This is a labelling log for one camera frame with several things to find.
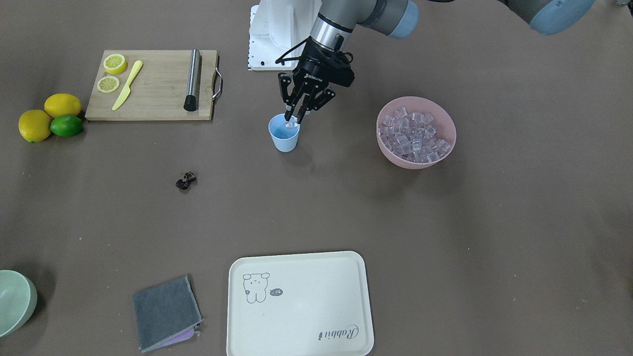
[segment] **whole yellow lemon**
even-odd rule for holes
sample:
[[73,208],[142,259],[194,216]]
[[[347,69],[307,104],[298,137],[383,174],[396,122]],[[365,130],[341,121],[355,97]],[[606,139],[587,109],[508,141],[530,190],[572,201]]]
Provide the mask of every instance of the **whole yellow lemon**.
[[31,143],[39,142],[51,134],[51,117],[44,110],[29,110],[20,116],[20,135]]
[[62,115],[77,116],[81,112],[81,103],[76,96],[66,93],[51,95],[44,102],[44,111],[53,118]]

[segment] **bowl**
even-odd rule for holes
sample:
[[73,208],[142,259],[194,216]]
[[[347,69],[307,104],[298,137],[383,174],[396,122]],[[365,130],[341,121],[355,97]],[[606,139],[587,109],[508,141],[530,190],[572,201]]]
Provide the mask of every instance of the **bowl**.
[[[433,123],[437,129],[437,137],[440,139],[444,139],[446,142],[451,144],[451,149],[442,158],[431,163],[409,162],[396,156],[385,146],[385,144],[380,139],[378,127],[380,127],[385,115],[392,115],[392,113],[397,108],[400,108],[402,106],[404,106],[409,113],[419,111],[421,113],[431,113],[435,117]],[[378,147],[380,148],[382,154],[385,155],[385,157],[389,161],[391,161],[391,163],[397,165],[398,167],[407,169],[422,169],[437,164],[441,160],[448,157],[451,152],[453,152],[455,141],[457,140],[457,131],[450,115],[448,115],[446,110],[444,110],[438,104],[435,104],[431,100],[420,98],[418,96],[403,96],[401,98],[393,99],[392,101],[388,102],[388,104],[383,106],[382,110],[378,114],[378,119],[376,119],[376,140],[378,140]]]
[[35,286],[14,270],[0,270],[0,337],[19,329],[37,304]]

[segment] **mint green bowl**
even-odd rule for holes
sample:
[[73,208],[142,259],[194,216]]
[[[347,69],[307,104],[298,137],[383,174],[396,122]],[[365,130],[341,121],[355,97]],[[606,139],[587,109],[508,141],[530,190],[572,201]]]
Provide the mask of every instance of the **mint green bowl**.
[[35,286],[14,270],[0,270],[0,337],[16,331],[37,304]]

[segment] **lime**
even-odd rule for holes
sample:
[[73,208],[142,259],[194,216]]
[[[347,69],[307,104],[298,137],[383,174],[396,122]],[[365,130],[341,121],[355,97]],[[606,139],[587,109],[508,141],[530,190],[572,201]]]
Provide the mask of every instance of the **lime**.
[[31,143],[39,142],[51,134],[51,117],[44,110],[29,110],[20,116],[20,135]]
[[109,75],[107,77],[99,79],[99,82],[97,82],[97,90],[107,94],[109,92],[117,90],[119,83],[120,82],[117,77]]
[[44,111],[53,118],[62,115],[78,115],[81,112],[81,102],[76,96],[59,93],[46,99]]
[[111,54],[103,60],[103,68],[110,74],[120,74],[127,68],[127,62],[122,54]]
[[84,122],[74,115],[62,115],[51,122],[51,131],[57,136],[70,137],[81,132],[83,124]]

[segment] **gray cloth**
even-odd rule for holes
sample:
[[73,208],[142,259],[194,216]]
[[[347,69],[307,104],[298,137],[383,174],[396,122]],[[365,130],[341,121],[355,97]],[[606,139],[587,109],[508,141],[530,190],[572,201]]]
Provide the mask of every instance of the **gray cloth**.
[[138,291],[132,301],[141,352],[169,345],[203,320],[187,276]]

